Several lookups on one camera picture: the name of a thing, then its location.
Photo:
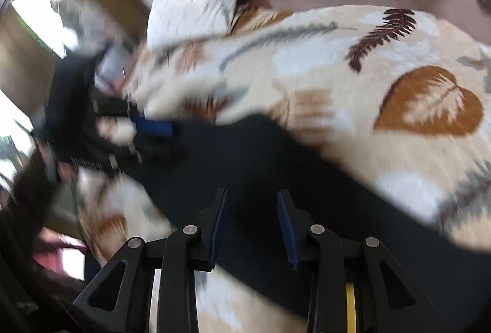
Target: bright light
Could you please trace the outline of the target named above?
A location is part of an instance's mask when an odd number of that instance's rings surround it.
[[[77,47],[77,35],[73,30],[63,27],[60,15],[51,8],[50,0],[15,0],[12,6],[31,30],[60,58],[66,56],[64,45],[69,49]]]

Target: yellow strip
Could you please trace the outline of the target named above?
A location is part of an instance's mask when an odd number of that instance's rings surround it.
[[[354,303],[354,285],[352,283],[346,283],[346,301],[348,315],[348,329],[346,332],[357,333],[357,307]]]

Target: white pillow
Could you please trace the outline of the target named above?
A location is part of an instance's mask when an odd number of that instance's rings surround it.
[[[152,50],[230,32],[237,0],[154,0],[148,18]]]

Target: triangular cutout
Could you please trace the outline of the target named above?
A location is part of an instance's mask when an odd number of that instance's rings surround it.
[[[91,307],[104,309],[106,311],[114,311],[125,269],[125,262],[119,262],[115,265],[104,281],[102,281],[99,287],[90,295],[87,304]]]
[[[404,284],[397,277],[391,267],[385,262],[380,262],[380,271],[384,280],[385,292],[391,309],[410,307],[415,300]]]

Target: brown heart-shaped leaf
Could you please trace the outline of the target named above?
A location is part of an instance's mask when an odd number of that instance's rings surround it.
[[[463,136],[474,132],[482,117],[479,98],[458,86],[452,73],[424,66],[392,84],[373,129]]]

